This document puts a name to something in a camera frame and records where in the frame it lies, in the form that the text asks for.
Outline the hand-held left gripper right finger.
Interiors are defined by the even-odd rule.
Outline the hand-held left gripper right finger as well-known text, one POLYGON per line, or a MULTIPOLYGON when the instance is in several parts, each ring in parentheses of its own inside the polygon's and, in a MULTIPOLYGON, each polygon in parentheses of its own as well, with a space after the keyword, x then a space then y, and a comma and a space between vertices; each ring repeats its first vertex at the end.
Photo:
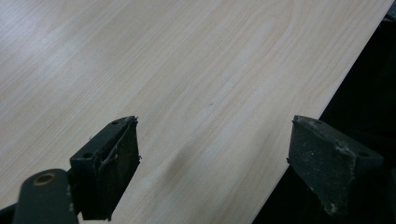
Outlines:
POLYGON ((380 154, 323 121, 293 118, 288 164, 331 216, 375 204, 375 178, 383 161, 380 154))

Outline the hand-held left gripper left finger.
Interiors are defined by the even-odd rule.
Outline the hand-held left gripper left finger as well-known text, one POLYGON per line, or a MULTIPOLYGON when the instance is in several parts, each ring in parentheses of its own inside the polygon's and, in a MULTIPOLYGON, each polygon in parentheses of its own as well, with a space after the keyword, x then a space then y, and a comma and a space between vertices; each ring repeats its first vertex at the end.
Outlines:
POLYGON ((110 220, 140 163, 137 118, 107 124, 70 158, 77 211, 85 220, 110 220))

